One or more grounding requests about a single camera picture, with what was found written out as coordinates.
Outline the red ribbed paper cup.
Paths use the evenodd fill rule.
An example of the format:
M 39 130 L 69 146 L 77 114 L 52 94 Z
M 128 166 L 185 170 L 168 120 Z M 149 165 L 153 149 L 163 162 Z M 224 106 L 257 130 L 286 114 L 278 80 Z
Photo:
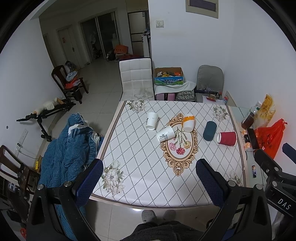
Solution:
M 237 141 L 236 132 L 220 132 L 217 135 L 217 142 L 221 145 L 234 146 Z

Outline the dark teal paper cup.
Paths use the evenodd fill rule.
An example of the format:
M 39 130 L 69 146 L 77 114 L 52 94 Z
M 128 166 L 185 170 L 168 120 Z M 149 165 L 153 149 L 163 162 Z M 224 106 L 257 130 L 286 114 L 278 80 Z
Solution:
M 210 142 L 213 140 L 217 129 L 217 124 L 213 121 L 208 121 L 203 132 L 203 139 Z

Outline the orange and white paper cup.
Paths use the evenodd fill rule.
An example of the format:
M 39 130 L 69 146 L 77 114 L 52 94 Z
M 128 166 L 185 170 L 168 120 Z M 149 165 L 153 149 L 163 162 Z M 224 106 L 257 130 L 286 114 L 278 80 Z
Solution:
M 182 125 L 185 132 L 192 132 L 195 126 L 195 117 L 193 115 L 184 116 Z

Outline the white paper cup green text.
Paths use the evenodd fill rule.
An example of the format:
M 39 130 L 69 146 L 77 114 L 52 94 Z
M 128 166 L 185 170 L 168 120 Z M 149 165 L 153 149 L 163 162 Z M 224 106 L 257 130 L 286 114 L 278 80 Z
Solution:
M 175 137 L 175 132 L 171 126 L 167 126 L 163 128 L 161 131 L 157 132 L 156 137 L 158 141 L 164 142 L 170 139 L 173 139 Z

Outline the orange plastic bag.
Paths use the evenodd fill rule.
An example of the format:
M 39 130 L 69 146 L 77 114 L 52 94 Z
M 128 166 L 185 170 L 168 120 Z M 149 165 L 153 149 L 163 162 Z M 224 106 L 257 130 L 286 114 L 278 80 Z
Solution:
M 259 148 L 273 159 L 280 147 L 286 125 L 287 122 L 280 119 L 270 127 L 260 127 L 254 130 Z

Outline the brown glass jar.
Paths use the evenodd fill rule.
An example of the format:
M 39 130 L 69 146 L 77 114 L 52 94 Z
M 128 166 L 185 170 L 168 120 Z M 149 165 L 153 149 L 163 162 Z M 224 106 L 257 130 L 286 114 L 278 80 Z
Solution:
M 241 127 L 245 130 L 250 128 L 254 123 L 254 116 L 254 112 L 249 113 L 248 116 L 242 121 Z

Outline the blue quilted blanket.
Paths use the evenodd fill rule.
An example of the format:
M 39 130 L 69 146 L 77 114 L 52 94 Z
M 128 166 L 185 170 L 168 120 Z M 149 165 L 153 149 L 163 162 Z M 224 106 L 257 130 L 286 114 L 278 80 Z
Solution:
M 29 240 L 98 240 L 76 206 L 75 179 L 97 159 L 100 136 L 79 114 L 69 116 L 45 152 L 41 178 L 30 208 Z

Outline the yellow snack bag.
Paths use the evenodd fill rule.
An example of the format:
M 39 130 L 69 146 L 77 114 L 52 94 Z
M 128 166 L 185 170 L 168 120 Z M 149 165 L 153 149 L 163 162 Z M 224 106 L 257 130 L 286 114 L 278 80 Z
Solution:
M 267 125 L 273 118 L 275 112 L 276 112 L 276 109 L 275 109 L 273 98 L 269 94 L 267 94 L 265 96 L 265 99 L 260 109 L 256 112 L 254 116 L 254 123 L 253 123 L 254 129 L 257 129 L 260 127 L 267 127 Z

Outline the dark wooden chair near left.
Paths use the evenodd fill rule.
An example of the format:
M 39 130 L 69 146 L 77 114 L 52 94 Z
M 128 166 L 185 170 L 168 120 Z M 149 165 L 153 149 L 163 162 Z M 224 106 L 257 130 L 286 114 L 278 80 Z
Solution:
M 6 180 L 4 196 L 14 209 L 27 212 L 30 209 L 29 199 L 34 195 L 40 180 L 40 174 L 24 164 L 6 146 L 1 146 L 1 176 Z

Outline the grey slipper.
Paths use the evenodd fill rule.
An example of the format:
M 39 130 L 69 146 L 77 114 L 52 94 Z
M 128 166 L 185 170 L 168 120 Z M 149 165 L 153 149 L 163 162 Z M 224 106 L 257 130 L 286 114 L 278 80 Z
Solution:
M 157 219 L 153 210 L 143 210 L 142 211 L 142 221 L 143 223 L 155 222 Z

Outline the floral diamond pattern tablecloth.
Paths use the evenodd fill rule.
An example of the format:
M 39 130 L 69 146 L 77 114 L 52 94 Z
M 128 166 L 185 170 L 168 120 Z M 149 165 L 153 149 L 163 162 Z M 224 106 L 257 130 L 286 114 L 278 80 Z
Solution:
M 147 113 L 158 114 L 155 130 L 146 128 Z M 183 117 L 193 115 L 192 132 L 183 130 Z M 196 174 L 196 161 L 205 159 L 226 180 L 244 186 L 245 157 L 240 141 L 234 146 L 208 142 L 208 121 L 216 132 L 237 132 L 228 106 L 178 101 L 121 101 L 106 133 L 98 158 L 102 177 L 91 198 L 134 207 L 186 208 L 207 205 L 211 199 Z M 159 142 L 156 134 L 171 126 L 173 139 Z

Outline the black tripod stand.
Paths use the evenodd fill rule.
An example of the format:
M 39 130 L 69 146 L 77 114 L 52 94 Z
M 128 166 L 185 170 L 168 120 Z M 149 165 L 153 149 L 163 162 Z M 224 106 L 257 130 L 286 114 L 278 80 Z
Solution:
M 56 97 L 52 101 L 45 102 L 40 108 L 35 109 L 31 114 L 27 115 L 25 118 L 20 118 L 16 120 L 16 122 L 36 120 L 39 127 L 41 128 L 41 138 L 45 139 L 47 142 L 51 142 L 52 136 L 49 135 L 43 127 L 43 119 L 46 119 L 62 111 L 69 111 L 75 105 L 76 103 L 72 102 L 70 99 L 60 99 Z

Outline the white padded chair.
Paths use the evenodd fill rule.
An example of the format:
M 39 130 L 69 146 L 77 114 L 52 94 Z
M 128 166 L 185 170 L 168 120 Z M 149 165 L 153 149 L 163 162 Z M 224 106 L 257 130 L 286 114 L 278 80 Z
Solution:
M 154 100 L 151 58 L 119 62 L 122 83 L 121 100 Z

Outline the grey wall panel box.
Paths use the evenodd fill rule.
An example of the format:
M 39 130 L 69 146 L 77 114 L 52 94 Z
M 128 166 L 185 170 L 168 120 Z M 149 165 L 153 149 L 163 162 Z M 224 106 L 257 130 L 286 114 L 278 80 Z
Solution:
M 186 12 L 217 19 L 219 17 L 219 1 L 186 0 Z

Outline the white wall switch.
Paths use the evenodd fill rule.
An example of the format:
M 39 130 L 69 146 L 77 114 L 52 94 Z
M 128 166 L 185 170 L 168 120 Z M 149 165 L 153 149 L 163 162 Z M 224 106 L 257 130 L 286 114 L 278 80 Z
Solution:
M 156 20 L 156 28 L 163 28 L 165 26 L 164 20 Z

